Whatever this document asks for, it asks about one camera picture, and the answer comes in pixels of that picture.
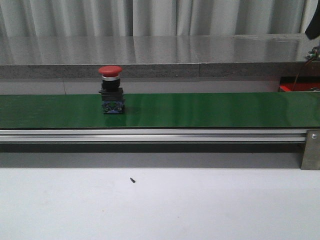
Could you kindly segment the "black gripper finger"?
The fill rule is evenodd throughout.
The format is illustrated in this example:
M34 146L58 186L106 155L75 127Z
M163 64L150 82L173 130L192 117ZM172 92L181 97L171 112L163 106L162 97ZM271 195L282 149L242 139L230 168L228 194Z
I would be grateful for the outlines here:
M320 8L319 7L316 9L304 33L309 40L314 40L320 36Z

